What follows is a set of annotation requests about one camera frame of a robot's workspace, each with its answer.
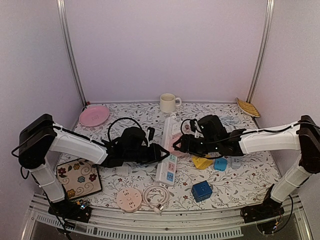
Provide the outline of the dark blue cube adapter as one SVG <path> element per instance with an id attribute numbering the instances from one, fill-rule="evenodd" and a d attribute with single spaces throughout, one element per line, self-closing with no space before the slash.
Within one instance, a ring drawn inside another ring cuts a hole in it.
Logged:
<path id="1" fill-rule="evenodd" d="M 194 184 L 191 188 L 191 193 L 196 203 L 209 199 L 213 193 L 213 190 L 209 183 L 205 180 Z"/>

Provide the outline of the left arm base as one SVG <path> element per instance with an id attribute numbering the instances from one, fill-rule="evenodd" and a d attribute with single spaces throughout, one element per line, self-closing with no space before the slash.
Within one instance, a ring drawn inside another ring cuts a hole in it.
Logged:
<path id="1" fill-rule="evenodd" d="M 77 204 L 69 199 L 59 202 L 49 200 L 48 202 L 50 205 L 48 212 L 52 215 L 82 223 L 88 223 L 91 218 L 92 208 L 82 203 Z"/>

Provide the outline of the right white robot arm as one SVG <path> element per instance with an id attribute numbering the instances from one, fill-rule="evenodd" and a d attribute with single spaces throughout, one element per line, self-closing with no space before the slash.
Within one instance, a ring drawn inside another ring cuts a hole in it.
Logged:
<path id="1" fill-rule="evenodd" d="M 182 153 L 205 157 L 219 153 L 225 157 L 242 157 L 264 151 L 298 151 L 299 157 L 285 175 L 269 190 L 266 201 L 259 206 L 262 218 L 269 218 L 295 189 L 311 175 L 320 172 L 320 127 L 309 115 L 282 126 L 227 132 L 216 115 L 207 115 L 197 122 L 199 137 L 182 134 L 173 148 Z"/>

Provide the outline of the light blue power strip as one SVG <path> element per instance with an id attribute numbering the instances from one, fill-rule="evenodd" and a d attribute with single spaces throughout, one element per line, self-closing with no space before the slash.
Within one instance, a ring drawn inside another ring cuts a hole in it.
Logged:
<path id="1" fill-rule="evenodd" d="M 237 157 L 232 157 L 230 160 L 230 165 L 233 169 L 239 169 L 242 165 L 242 160 Z"/>

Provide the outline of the light blue plug adapter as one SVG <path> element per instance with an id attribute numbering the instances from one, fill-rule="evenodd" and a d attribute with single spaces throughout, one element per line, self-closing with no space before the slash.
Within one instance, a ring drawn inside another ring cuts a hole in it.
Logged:
<path id="1" fill-rule="evenodd" d="M 149 165 L 148 165 L 148 164 L 141 164 L 141 163 L 139 163 L 139 164 L 137 164 L 136 166 L 137 166 L 138 168 L 142 169 L 142 168 L 147 168 Z"/>

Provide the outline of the light pink plug adapter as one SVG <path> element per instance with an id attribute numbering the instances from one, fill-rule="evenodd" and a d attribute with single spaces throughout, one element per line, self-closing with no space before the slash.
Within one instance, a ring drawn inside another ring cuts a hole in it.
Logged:
<path id="1" fill-rule="evenodd" d="M 176 156 L 176 157 L 182 157 L 185 155 L 185 153 L 179 151 L 179 150 L 175 150 L 174 147 L 173 147 L 173 144 L 181 137 L 181 135 L 175 135 L 173 136 L 170 140 L 169 140 L 169 143 L 168 143 L 168 151 Z"/>

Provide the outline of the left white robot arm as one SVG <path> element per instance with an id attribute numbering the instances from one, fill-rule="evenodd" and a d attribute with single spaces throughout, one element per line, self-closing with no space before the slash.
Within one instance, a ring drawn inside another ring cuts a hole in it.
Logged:
<path id="1" fill-rule="evenodd" d="M 55 209 L 63 216 L 74 213 L 74 205 L 67 200 L 67 193 L 55 174 L 46 163 L 48 152 L 59 152 L 88 160 L 105 168 L 121 167 L 123 163 L 158 163 L 167 158 L 170 152 L 153 143 L 140 124 L 127 127 L 121 136 L 100 142 L 73 132 L 53 121 L 50 114 L 43 114 L 19 135 L 19 145 L 11 151 L 19 164 L 35 178 L 55 203 Z"/>

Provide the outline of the white cartoon plug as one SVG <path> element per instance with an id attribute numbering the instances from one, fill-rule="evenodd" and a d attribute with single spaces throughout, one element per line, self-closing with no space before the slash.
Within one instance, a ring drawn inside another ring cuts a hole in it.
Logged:
<path id="1" fill-rule="evenodd" d="M 171 133 L 172 135 L 178 135 L 178 134 L 189 134 L 190 133 L 190 125 L 189 125 L 189 122 L 188 121 L 185 121 L 185 122 L 175 122 L 173 125 L 172 125 L 172 129 L 171 129 Z"/>

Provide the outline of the white power strip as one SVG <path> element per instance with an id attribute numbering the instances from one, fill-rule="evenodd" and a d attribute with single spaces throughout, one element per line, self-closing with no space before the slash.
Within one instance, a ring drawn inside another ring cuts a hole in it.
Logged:
<path id="1" fill-rule="evenodd" d="M 177 123 L 176 114 L 172 113 L 166 118 L 163 128 L 161 146 L 169 150 L 169 140 L 175 136 L 172 135 L 172 125 Z M 163 186 L 172 187 L 175 184 L 176 168 L 178 157 L 170 155 L 157 165 L 155 182 Z"/>

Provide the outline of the cyan plug adapter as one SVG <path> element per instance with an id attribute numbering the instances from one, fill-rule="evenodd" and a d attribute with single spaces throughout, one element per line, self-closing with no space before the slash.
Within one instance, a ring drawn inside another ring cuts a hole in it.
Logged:
<path id="1" fill-rule="evenodd" d="M 225 171 L 226 168 L 227 168 L 227 165 L 228 165 L 228 161 L 225 159 L 225 158 L 217 158 L 215 159 L 214 161 L 214 165 L 213 165 L 213 168 L 216 170 L 216 171 Z"/>

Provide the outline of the yellow cube adapter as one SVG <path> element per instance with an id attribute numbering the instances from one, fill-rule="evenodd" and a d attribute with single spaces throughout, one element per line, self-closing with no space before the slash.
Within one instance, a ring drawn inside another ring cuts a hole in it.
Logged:
<path id="1" fill-rule="evenodd" d="M 194 166 L 196 169 L 205 170 L 206 168 L 208 168 L 209 166 L 211 166 L 213 164 L 214 160 L 203 158 L 203 157 L 193 156 L 192 162 L 194 163 Z"/>

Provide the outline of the pink round socket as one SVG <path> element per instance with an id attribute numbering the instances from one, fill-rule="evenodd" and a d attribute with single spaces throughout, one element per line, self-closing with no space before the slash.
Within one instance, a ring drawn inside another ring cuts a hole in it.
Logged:
<path id="1" fill-rule="evenodd" d="M 135 188 L 124 188 L 116 195 L 116 203 L 121 210 L 134 213 L 141 208 L 142 194 Z"/>

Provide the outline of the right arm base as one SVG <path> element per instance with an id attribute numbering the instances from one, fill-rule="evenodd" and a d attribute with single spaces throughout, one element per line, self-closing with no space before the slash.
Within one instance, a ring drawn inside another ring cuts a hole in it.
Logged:
<path id="1" fill-rule="evenodd" d="M 258 222 L 273 218 L 271 221 L 259 223 L 257 229 L 264 235 L 274 234 L 278 228 L 279 220 L 276 217 L 282 218 L 285 213 L 281 203 L 272 199 L 264 200 L 260 204 L 245 206 L 241 208 L 240 215 L 245 223 Z"/>

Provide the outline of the white plug adapter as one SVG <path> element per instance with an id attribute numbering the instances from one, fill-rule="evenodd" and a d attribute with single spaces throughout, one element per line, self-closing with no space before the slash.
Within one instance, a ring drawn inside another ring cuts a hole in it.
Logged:
<path id="1" fill-rule="evenodd" d="M 129 167 L 127 165 L 117 167 L 115 173 L 123 178 L 127 178 L 130 174 Z"/>

